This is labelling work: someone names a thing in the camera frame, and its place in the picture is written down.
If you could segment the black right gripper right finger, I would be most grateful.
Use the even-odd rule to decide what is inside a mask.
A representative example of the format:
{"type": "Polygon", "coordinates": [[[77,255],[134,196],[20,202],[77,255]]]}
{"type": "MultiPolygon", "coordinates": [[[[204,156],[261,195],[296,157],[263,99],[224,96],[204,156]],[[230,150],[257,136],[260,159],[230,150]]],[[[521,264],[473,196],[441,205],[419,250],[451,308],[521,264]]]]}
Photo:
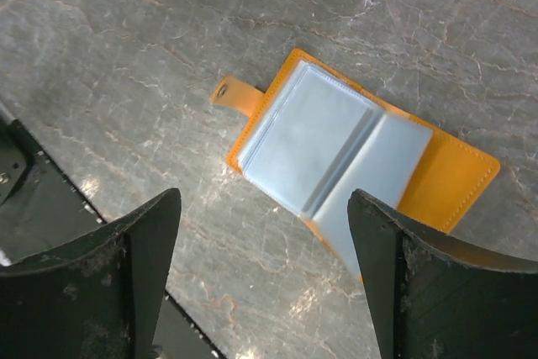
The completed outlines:
{"type": "Polygon", "coordinates": [[[362,190],[347,212],[382,357],[536,357],[535,261],[458,240],[362,190]]]}

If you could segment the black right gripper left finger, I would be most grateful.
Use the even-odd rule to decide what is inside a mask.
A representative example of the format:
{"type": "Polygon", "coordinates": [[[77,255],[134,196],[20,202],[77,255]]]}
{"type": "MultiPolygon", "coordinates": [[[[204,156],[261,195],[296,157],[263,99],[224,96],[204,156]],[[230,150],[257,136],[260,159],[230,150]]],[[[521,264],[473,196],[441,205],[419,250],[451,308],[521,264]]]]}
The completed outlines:
{"type": "Polygon", "coordinates": [[[181,216],[169,188],[1,270],[3,358],[150,358],[181,216]]]}

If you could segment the yellow leather card holder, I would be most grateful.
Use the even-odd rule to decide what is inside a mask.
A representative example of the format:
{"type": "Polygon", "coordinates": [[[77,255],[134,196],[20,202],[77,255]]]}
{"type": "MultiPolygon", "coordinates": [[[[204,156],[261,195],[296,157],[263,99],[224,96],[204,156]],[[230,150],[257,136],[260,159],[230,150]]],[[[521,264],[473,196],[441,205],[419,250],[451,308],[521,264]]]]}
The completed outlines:
{"type": "Polygon", "coordinates": [[[248,118],[227,164],[300,218],[355,278],[362,268],[347,218],[355,190],[447,233],[500,169],[497,158],[300,49],[266,91],[224,77],[211,101],[248,118]]]}

